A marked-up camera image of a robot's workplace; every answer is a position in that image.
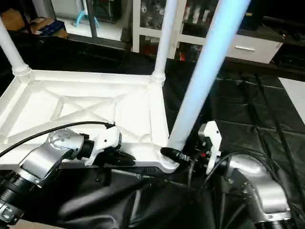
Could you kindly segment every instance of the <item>white plastic leg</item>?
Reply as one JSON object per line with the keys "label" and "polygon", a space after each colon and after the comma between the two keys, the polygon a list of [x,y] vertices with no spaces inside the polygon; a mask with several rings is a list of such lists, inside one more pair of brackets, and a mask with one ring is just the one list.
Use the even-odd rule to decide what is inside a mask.
{"label": "white plastic leg", "polygon": [[165,14],[163,18],[162,34],[159,42],[156,65],[152,74],[152,79],[157,82],[165,80],[165,65],[169,54],[173,25],[175,21],[178,0],[167,0]]}
{"label": "white plastic leg", "polygon": [[30,71],[29,67],[23,61],[15,44],[10,38],[1,18],[0,18],[0,46],[12,65],[14,75],[23,75]]}
{"label": "white plastic leg", "polygon": [[167,144],[182,150],[250,0],[220,0]]}

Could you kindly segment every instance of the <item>metal bolt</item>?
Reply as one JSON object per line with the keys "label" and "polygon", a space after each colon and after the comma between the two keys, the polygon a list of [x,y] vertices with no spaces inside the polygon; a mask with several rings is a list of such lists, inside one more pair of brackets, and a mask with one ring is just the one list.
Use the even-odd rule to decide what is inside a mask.
{"label": "metal bolt", "polygon": [[4,215],[2,215],[3,216],[3,218],[5,218],[5,219],[9,219],[10,218],[10,215],[8,215],[8,214],[4,214]]}

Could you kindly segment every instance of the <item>black cloth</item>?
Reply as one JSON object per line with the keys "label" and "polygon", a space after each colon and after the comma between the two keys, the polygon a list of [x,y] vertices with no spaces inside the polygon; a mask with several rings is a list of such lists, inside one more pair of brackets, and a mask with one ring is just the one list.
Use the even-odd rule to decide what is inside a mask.
{"label": "black cloth", "polygon": [[[14,41],[32,69],[151,74],[154,67],[152,58],[84,43],[56,38],[33,41],[27,36]],[[0,59],[4,63],[1,80],[7,82],[1,85],[3,91],[12,75],[5,57]],[[192,62],[167,62],[163,95],[170,130],[194,66]],[[294,218],[300,228],[305,228],[305,126],[278,78],[222,69],[186,152],[192,149],[200,124],[210,120],[219,126],[221,150],[264,153],[276,162]],[[156,168],[112,170],[110,175],[110,185],[106,186],[95,182],[96,169],[61,171],[29,206],[24,218],[71,229],[254,228],[242,198],[229,193],[226,182],[218,176],[195,195],[185,185],[183,168],[170,175]]]}

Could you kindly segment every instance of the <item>silver robotic arm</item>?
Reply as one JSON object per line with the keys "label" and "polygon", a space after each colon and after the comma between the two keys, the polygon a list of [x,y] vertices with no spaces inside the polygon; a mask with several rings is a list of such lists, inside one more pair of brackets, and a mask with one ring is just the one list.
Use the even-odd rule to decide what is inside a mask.
{"label": "silver robotic arm", "polygon": [[99,153],[120,148],[121,136],[116,126],[105,129],[94,141],[68,128],[50,133],[45,143],[30,151],[1,183],[0,227],[17,223],[33,197],[54,180],[62,160],[86,158],[85,165],[91,166]]}
{"label": "silver robotic arm", "polygon": [[[244,197],[249,215],[258,229],[294,228],[284,189],[261,161],[250,156],[250,153],[238,155],[238,152],[222,158],[219,151],[222,137],[215,121],[202,125],[198,136],[205,148],[205,151],[200,151],[200,156],[204,157],[200,167],[205,168],[207,178],[222,167],[222,171],[225,171],[222,175]],[[163,148],[161,153],[180,164],[191,161],[200,163],[175,149]]]}

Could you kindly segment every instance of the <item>wire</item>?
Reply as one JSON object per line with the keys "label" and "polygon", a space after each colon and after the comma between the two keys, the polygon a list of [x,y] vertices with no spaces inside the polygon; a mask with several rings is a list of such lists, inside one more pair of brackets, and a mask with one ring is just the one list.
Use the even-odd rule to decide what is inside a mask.
{"label": "wire", "polygon": [[221,163],[223,163],[225,160],[229,159],[232,156],[235,155],[248,155],[248,156],[252,156],[254,157],[256,160],[258,160],[260,163],[262,163],[264,165],[264,167],[267,169],[267,171],[270,173],[271,177],[278,182],[277,176],[275,174],[275,172],[267,165],[267,163],[265,161],[263,161],[262,159],[260,159],[260,156],[263,155],[257,155],[251,152],[246,152],[246,151],[233,151],[227,155],[225,155],[223,158],[221,158],[214,166],[214,168],[211,170],[211,172],[209,173],[209,175],[205,178],[203,184],[200,186],[198,193],[204,188],[204,186],[206,185],[206,183],[209,181],[209,179],[212,177],[212,175],[214,174],[214,172],[217,170],[217,168],[221,165]]}
{"label": "wire", "polygon": [[290,168],[291,168],[291,172],[293,174],[293,178],[294,178],[294,183],[296,185],[296,188],[299,192],[299,197],[300,197],[300,200],[301,200],[301,204],[302,204],[302,209],[303,211],[305,211],[305,195],[303,193],[303,187],[302,187],[302,182],[301,182],[301,179],[300,179],[300,176],[298,174],[298,171],[297,171],[297,168],[296,168],[296,165],[295,165],[295,161],[293,159],[293,156],[292,156],[292,153],[290,151],[290,148],[289,148],[289,145],[286,141],[286,137],[283,133],[283,130],[281,128],[281,125],[275,115],[275,111],[273,109],[273,107],[271,106],[271,104],[269,103],[269,100],[267,99],[267,96],[266,96],[266,93],[264,91],[264,87],[263,87],[263,84],[262,84],[262,81],[261,79],[258,77],[258,75],[256,74],[255,75],[255,78],[256,78],[256,81],[258,82],[258,86],[260,88],[260,91],[261,91],[261,94],[263,96],[263,99],[265,101],[265,104],[268,108],[268,111],[269,111],[269,114],[271,115],[271,118],[273,120],[273,123],[275,125],[275,128],[276,128],[276,132],[280,138],[280,142],[282,144],[282,147],[284,149],[284,152],[286,154],[286,158],[288,159],[288,163],[290,165]]}
{"label": "wire", "polygon": [[191,162],[190,169],[189,169],[189,173],[188,173],[188,176],[187,176],[187,186],[188,186],[189,188],[191,188],[192,175],[193,175],[193,170],[194,170],[194,167],[195,167],[196,162],[197,162],[197,160],[193,160],[193,161]]}
{"label": "wire", "polygon": [[51,128],[51,129],[48,129],[48,130],[44,130],[42,132],[39,132],[37,134],[34,134],[32,136],[29,136],[13,145],[11,145],[10,147],[8,147],[7,149],[3,150],[1,153],[0,153],[0,157],[6,155],[8,152],[10,152],[11,150],[17,148],[18,146],[34,139],[34,138],[37,138],[39,136],[42,136],[42,135],[45,135],[45,134],[48,134],[48,133],[51,133],[53,131],[56,131],[56,130],[60,130],[60,129],[64,129],[64,128],[67,128],[67,127],[70,127],[70,126],[75,126],[75,125],[84,125],[84,124],[99,124],[99,125],[104,125],[106,128],[110,128],[110,127],[113,127],[115,126],[115,124],[111,124],[111,123],[106,123],[106,122],[99,122],[99,121],[84,121],[84,122],[76,122],[76,123],[69,123],[69,124],[65,124],[65,125],[60,125],[58,127],[54,127],[54,128]]}
{"label": "wire", "polygon": [[228,220],[228,222],[226,223],[226,225],[224,227],[222,227],[223,229],[228,229],[230,227],[230,225],[232,224],[232,222],[234,220],[236,220],[236,218],[238,217],[238,215],[246,208],[246,204],[241,204],[238,209],[234,212],[234,214],[230,217],[230,219]]}

